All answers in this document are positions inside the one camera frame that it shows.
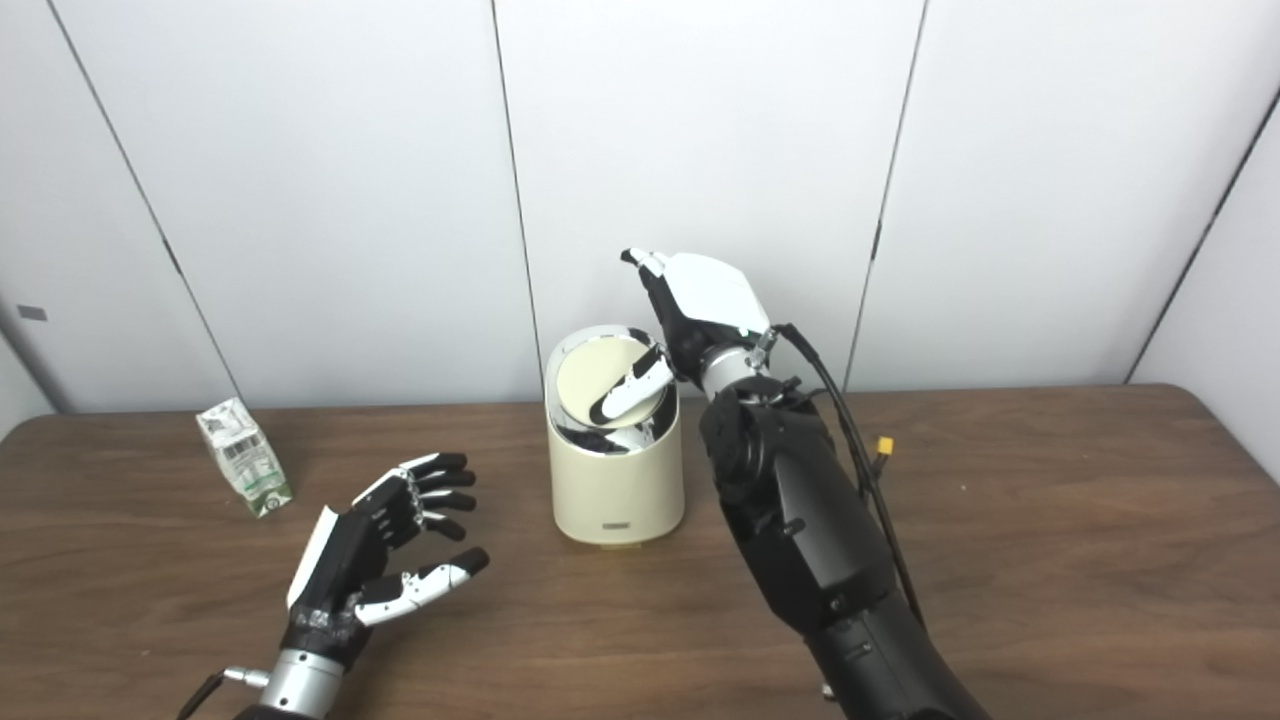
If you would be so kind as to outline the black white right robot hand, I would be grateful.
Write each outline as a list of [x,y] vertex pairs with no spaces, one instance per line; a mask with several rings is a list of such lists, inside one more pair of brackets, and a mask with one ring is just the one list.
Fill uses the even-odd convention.
[[667,256],[626,249],[620,258],[637,269],[663,340],[590,405],[591,421],[616,421],[673,382],[691,383],[714,398],[759,375],[748,355],[772,324],[745,274],[691,252]]

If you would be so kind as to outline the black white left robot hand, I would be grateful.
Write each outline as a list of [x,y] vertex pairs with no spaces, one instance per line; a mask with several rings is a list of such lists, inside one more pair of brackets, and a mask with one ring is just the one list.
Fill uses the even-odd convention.
[[390,556],[422,534],[461,542],[448,511],[471,512],[476,475],[458,452],[433,452],[389,469],[348,509],[324,507],[285,596],[280,647],[338,664],[348,673],[372,629],[415,612],[470,582],[490,562],[480,547],[444,562],[389,573]]

